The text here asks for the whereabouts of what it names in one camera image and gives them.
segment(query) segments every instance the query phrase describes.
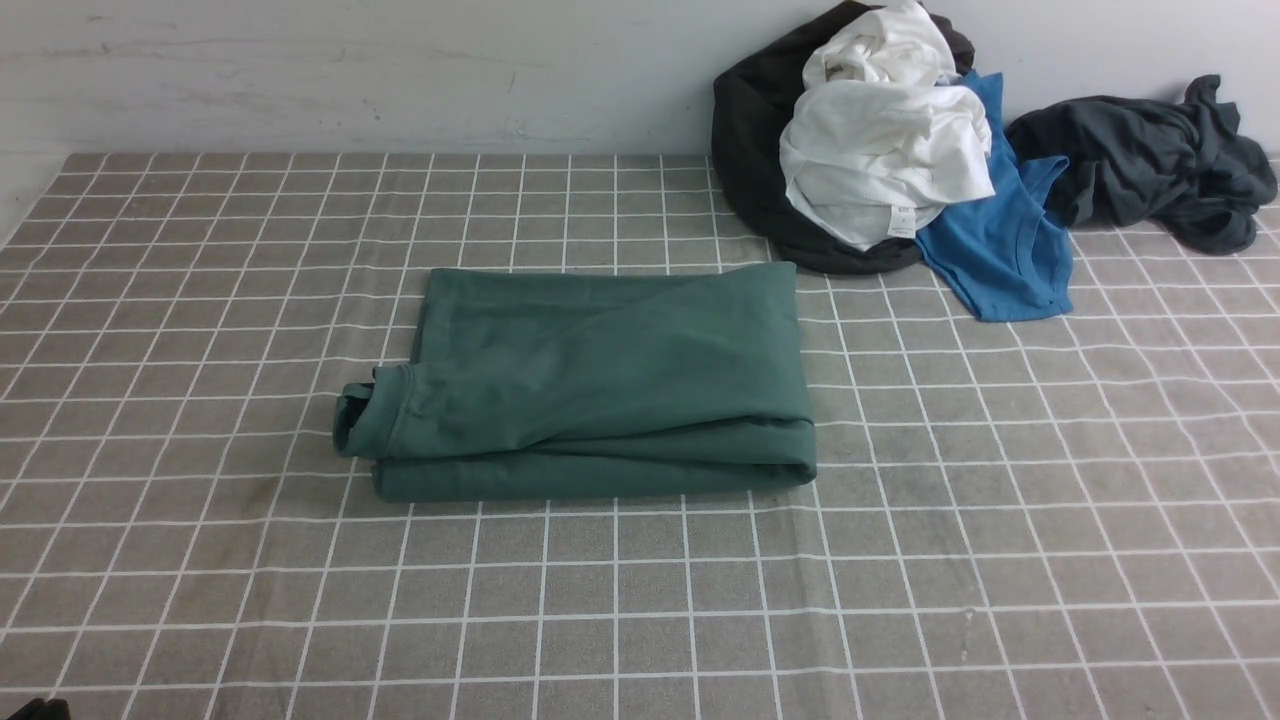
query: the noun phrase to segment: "black object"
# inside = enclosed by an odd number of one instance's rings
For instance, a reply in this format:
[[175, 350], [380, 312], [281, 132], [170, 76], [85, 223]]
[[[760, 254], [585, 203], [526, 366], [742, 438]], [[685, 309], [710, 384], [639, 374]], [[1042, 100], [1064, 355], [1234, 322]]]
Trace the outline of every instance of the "black object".
[[22, 710], [9, 716], [9, 720], [70, 720], [72, 708], [65, 700], [36, 698]]
[[1152, 218], [1210, 255], [1253, 243], [1253, 214], [1276, 197], [1262, 147], [1239, 135], [1219, 76], [1196, 78], [1181, 104], [1096, 96], [1068, 100], [1010, 123], [1019, 160], [1066, 155], [1046, 206], [1069, 225], [1132, 225]]
[[[920, 250], [911, 240], [886, 240], [863, 252], [831, 237], [787, 200], [778, 161], [778, 138], [804, 94], [800, 70], [805, 61], [869, 10], [845, 0], [716, 78], [712, 163], [724, 200], [754, 232], [769, 238], [782, 258], [820, 273], [886, 273], [920, 261]], [[952, 29], [951, 20], [931, 17], [951, 47], [956, 70], [966, 74], [973, 69], [973, 44]]]

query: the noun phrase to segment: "pile of clothes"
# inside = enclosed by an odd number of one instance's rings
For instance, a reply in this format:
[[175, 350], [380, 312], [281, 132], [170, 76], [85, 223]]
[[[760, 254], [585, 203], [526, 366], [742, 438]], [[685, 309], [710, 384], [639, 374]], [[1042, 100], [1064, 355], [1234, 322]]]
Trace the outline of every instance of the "pile of clothes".
[[973, 60], [915, 0], [841, 3], [717, 78], [726, 200], [813, 270], [923, 260], [982, 320], [1070, 311], [1078, 223], [1151, 218], [1210, 254], [1253, 242], [1276, 178], [1216, 76], [1181, 104], [1085, 97], [1006, 128], [1002, 78]]

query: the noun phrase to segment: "fabric fold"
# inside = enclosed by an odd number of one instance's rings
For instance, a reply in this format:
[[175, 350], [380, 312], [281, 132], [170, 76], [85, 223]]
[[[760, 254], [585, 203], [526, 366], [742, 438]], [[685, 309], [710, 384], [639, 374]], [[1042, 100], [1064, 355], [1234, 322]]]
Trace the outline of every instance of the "fabric fold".
[[406, 365], [338, 398], [392, 501], [614, 497], [813, 479], [795, 266], [613, 278], [435, 270]]

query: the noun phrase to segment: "laundry pile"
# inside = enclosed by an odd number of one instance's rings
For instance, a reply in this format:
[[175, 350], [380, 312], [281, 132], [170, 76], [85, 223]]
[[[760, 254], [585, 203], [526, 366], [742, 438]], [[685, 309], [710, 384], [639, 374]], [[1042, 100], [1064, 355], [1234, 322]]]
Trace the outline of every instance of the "laundry pile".
[[433, 270], [410, 363], [343, 389], [334, 447], [393, 502], [806, 483], [795, 274]]
[[923, 260], [980, 320], [1071, 310], [1065, 228], [1164, 224], [1226, 254], [1276, 196], [1257, 142], [1196, 79], [1185, 102], [1085, 97], [1004, 126], [1004, 81], [915, 0], [845, 1], [716, 79], [712, 160], [728, 204], [822, 273]]

